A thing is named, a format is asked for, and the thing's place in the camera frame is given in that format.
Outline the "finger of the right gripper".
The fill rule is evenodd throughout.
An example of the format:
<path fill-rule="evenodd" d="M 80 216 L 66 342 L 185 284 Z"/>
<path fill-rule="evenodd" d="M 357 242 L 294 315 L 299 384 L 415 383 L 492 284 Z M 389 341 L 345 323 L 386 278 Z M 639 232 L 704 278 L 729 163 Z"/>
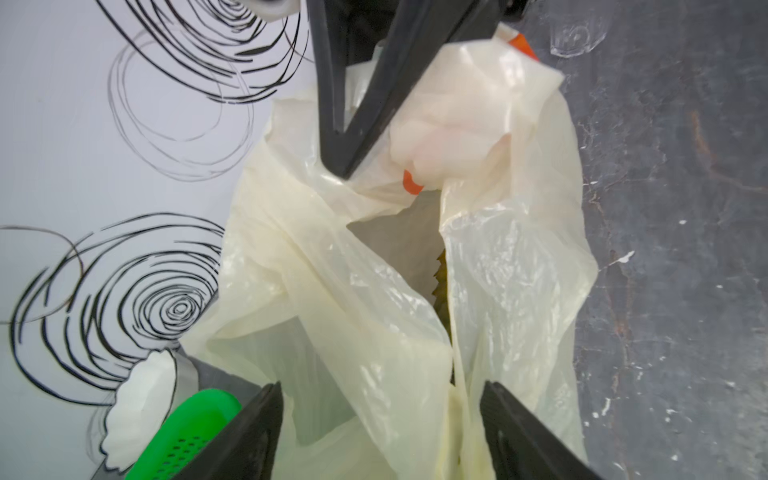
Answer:
<path fill-rule="evenodd" d="M 346 16 L 337 1 L 306 2 L 317 72 L 320 152 L 329 171 L 345 171 Z"/>
<path fill-rule="evenodd" d="M 338 3 L 338 176 L 348 179 L 447 43 L 487 39 L 502 1 L 340 1 Z M 368 89 L 345 118 L 347 68 L 384 43 Z"/>

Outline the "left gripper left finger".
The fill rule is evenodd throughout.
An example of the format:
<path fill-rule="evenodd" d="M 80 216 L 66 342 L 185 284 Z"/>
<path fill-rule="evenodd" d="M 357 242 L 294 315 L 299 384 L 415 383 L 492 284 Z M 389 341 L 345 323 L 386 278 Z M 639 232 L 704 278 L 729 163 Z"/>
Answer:
<path fill-rule="evenodd" d="M 265 385 L 174 480 L 269 480 L 283 413 L 281 384 Z"/>

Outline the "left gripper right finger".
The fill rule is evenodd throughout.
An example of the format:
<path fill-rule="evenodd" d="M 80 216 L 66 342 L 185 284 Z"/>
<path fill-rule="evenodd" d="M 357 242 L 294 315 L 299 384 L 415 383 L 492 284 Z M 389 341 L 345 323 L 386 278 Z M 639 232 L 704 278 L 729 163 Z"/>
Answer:
<path fill-rule="evenodd" d="M 501 383 L 485 383 L 479 409 L 496 479 L 599 480 Z"/>

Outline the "yellow plastic bag with oranges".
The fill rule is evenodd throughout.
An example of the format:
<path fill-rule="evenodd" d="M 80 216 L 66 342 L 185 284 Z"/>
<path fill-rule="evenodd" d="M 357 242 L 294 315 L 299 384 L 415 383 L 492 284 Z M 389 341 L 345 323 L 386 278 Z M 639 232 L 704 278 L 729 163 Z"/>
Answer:
<path fill-rule="evenodd" d="M 573 350 L 598 266 L 563 76 L 522 41 L 444 46 L 348 180 L 321 162 L 316 91 L 274 102 L 182 346 L 281 384 L 275 478 L 490 479 L 487 381 L 586 459 Z"/>

